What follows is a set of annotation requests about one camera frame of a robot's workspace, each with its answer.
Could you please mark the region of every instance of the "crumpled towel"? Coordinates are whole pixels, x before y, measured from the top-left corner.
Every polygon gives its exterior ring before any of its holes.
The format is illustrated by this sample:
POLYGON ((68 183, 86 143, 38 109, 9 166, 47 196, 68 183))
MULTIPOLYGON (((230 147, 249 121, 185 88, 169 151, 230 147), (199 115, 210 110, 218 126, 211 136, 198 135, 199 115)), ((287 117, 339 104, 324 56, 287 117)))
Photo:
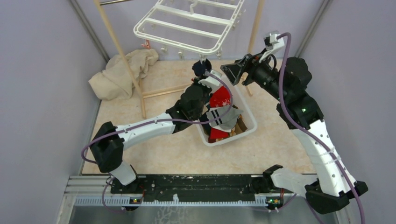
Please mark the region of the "crumpled towel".
POLYGON ((115 55, 109 60, 105 70, 96 73, 88 81, 99 99, 131 98, 134 87, 132 78, 139 81, 139 77, 146 77, 149 65, 154 65, 158 60, 158 53, 154 49, 134 50, 126 58, 134 77, 129 75, 121 56, 115 55))

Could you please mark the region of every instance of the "metal frame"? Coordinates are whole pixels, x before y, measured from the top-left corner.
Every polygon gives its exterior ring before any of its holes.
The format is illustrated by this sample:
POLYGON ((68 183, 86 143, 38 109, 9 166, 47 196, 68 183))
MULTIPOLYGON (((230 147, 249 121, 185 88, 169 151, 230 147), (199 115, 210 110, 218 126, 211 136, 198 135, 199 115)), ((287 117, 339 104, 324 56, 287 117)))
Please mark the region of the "metal frame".
MULTIPOLYGON (((63 196, 61 207, 58 213, 57 224, 68 224, 73 214, 75 206, 102 206, 102 193, 106 185, 108 175, 84 175, 84 176, 71 176, 67 183, 67 187, 63 196)), ((262 175, 251 175, 251 177, 262 177, 262 175)), ((293 193, 286 193, 285 196, 292 196, 293 193)), ((111 207, 121 206, 147 206, 147 207, 262 207, 267 206, 265 203, 266 197, 279 196, 279 193, 264 193, 256 194, 255 201, 251 202, 213 202, 213 203, 187 203, 179 202, 178 198, 173 198, 169 202, 142 202, 142 204, 131 204, 130 199, 141 199, 142 194, 122 194, 113 195, 110 193, 110 188, 106 189, 105 202, 106 205, 111 207)), ((354 217, 351 215, 351 206, 335 212, 335 216, 339 224, 355 223, 354 217)))
POLYGON ((323 19, 323 16, 325 15, 326 11, 328 10, 332 2, 333 0, 323 0, 322 5, 320 6, 318 12, 315 15, 315 18, 313 19, 309 29, 307 30, 307 33, 305 34, 303 41, 301 42, 300 46, 297 49, 295 57, 301 57, 301 55, 304 53, 305 49, 308 46, 309 41, 315 34, 316 29, 318 28, 320 22, 323 19))
POLYGON ((105 62, 108 62, 110 60, 110 57, 107 54, 105 48, 103 47, 103 44, 100 42, 95 31, 93 30, 91 24, 89 23, 87 17, 85 16, 83 10, 81 9, 81 7, 79 5, 79 3, 77 2, 77 0, 68 0, 68 1, 70 3, 71 7, 73 8, 74 12, 76 13, 78 19, 80 20, 81 25, 83 25, 84 29, 89 34, 96 49, 99 51, 100 55, 102 55, 102 58, 105 60, 105 62))

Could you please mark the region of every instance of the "plastic hanger rack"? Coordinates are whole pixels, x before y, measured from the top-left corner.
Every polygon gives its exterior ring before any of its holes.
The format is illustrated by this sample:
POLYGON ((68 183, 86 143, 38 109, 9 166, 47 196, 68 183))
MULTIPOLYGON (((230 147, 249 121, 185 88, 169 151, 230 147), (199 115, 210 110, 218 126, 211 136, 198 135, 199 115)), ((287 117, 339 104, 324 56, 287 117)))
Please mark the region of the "plastic hanger rack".
POLYGON ((235 28, 236 24, 238 23, 238 18, 242 15, 241 7, 245 0, 239 0, 239 1, 230 0, 231 4, 220 3, 217 1, 213 1, 213 0, 187 0, 187 1, 191 2, 190 11, 185 11, 185 10, 177 9, 174 7, 166 6, 166 5, 164 5, 165 0, 159 0, 151 8, 151 10, 149 10, 149 12, 136 24, 136 26, 134 27, 135 35, 137 37, 145 39, 145 40, 161 43, 164 46, 163 47, 164 52, 166 52, 167 46, 172 46, 172 47, 180 49, 180 52, 183 52, 183 50, 185 50, 185 51, 191 51, 194 53, 198 53, 203 58, 205 58, 205 56, 207 56, 207 55, 213 55, 213 54, 216 54, 218 57, 220 57, 221 56, 221 45, 223 44, 223 41, 227 37, 230 30, 235 28), (220 7, 220 8, 224 8, 227 10, 232 10, 233 14, 230 19, 222 19, 222 18, 208 16, 208 15, 204 15, 204 14, 198 14, 198 13, 194 12, 194 7, 197 6, 197 4, 204 4, 207 7, 220 7), (210 33, 210 32, 206 32, 206 31, 199 30, 199 29, 184 27, 184 26, 180 26, 177 24, 157 20, 157 19, 153 18, 153 15, 156 12, 172 14, 172 15, 175 15, 178 17, 187 18, 192 21, 200 21, 200 22, 204 22, 204 23, 208 23, 208 24, 221 25, 221 26, 224 26, 224 30, 221 32, 221 34, 216 34, 216 33, 210 33), (172 30, 179 30, 179 31, 187 32, 187 33, 198 35, 198 36, 209 37, 209 38, 215 39, 217 41, 214 44, 214 46, 210 49, 200 48, 198 46, 193 46, 193 45, 178 42, 175 40, 170 40, 170 39, 162 38, 162 37, 155 36, 152 34, 147 34, 144 32, 144 25, 146 23, 152 24, 154 26, 161 26, 161 27, 169 28, 172 30))

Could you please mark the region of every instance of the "white plastic basket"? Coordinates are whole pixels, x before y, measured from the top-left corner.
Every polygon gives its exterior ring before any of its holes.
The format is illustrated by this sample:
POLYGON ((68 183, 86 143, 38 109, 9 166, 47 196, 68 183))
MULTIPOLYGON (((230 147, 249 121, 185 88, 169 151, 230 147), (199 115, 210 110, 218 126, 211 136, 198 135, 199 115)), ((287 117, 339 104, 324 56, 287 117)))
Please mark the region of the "white plastic basket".
POLYGON ((221 141, 217 141, 214 143, 209 143, 208 139, 209 136, 207 136, 204 133, 204 130, 201 125, 195 125, 197 126, 199 135, 201 136, 202 141, 204 142, 205 145, 207 146, 218 146, 225 144, 227 142, 231 142, 237 139, 240 139, 250 133, 253 133, 257 129, 257 121, 255 117, 253 116, 252 112, 250 111, 249 106, 246 104, 246 101, 242 94, 240 93, 239 89, 237 86, 231 85, 230 81, 228 80, 227 76, 222 75, 221 80, 223 80, 226 85, 230 88, 231 93, 233 95, 233 104, 237 106, 239 109, 243 110, 242 117, 243 117, 243 122, 245 123, 247 130, 244 133, 237 134, 236 136, 229 137, 226 139, 223 139, 221 141))

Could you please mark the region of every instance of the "clothing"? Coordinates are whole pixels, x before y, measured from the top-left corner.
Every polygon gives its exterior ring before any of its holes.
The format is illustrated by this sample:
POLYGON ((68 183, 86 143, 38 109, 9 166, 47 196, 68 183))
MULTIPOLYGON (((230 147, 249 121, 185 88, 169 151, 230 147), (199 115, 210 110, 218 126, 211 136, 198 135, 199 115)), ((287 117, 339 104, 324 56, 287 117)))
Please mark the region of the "clothing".
POLYGON ((134 77, 128 73, 121 56, 116 55, 109 60, 105 70, 96 73, 88 81, 99 99, 131 98, 134 87, 132 78, 144 78, 149 71, 149 65, 154 65, 158 60, 158 53, 154 49, 142 49, 134 50, 125 57, 134 77))
POLYGON ((210 98, 210 107, 222 107, 230 103, 230 94, 224 86, 221 86, 210 98))
POLYGON ((227 138, 227 137, 228 137, 227 132, 223 132, 218 129, 212 128, 211 135, 209 138, 210 139, 222 139, 222 138, 227 138))
MULTIPOLYGON (((199 121, 200 121, 200 122, 209 121, 209 120, 208 120, 208 117, 206 116, 206 113, 202 114, 202 116, 199 118, 199 121)), ((210 136, 210 135, 211 135, 212 127, 210 127, 209 124, 204 124, 204 125, 201 125, 201 126, 202 126, 202 128, 204 129, 204 132, 205 132, 207 135, 210 136)))
POLYGON ((203 62, 197 61, 193 64, 191 69, 194 71, 194 74, 199 77, 204 75, 206 71, 212 70, 212 64, 208 59, 203 62))
MULTIPOLYGON (((228 107, 229 106, 211 108, 210 111, 206 112, 207 118, 212 120, 219 117, 227 111, 228 107)), ((237 119, 242 113, 242 110, 231 107, 230 111, 226 115, 214 122, 211 122, 210 126, 220 126, 223 130, 232 129, 235 127, 237 119)))

